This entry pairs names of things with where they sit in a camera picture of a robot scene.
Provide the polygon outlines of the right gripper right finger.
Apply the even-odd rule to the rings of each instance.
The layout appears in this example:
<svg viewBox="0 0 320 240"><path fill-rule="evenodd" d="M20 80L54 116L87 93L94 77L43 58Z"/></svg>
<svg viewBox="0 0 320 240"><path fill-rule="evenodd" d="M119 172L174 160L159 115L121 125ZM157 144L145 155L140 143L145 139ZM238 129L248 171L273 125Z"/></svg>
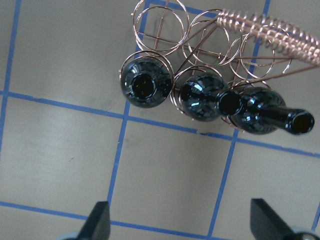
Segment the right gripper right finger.
<svg viewBox="0 0 320 240"><path fill-rule="evenodd" d="M299 240L286 222L262 198L250 201L250 230L256 240Z"/></svg>

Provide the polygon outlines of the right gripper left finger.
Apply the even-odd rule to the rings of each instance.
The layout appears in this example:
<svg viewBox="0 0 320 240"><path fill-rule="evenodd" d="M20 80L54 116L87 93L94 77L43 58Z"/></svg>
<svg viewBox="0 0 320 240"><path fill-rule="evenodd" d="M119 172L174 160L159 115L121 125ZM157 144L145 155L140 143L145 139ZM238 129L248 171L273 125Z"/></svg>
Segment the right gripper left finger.
<svg viewBox="0 0 320 240"><path fill-rule="evenodd" d="M77 235L78 240L108 240L111 234L110 207L98 201Z"/></svg>

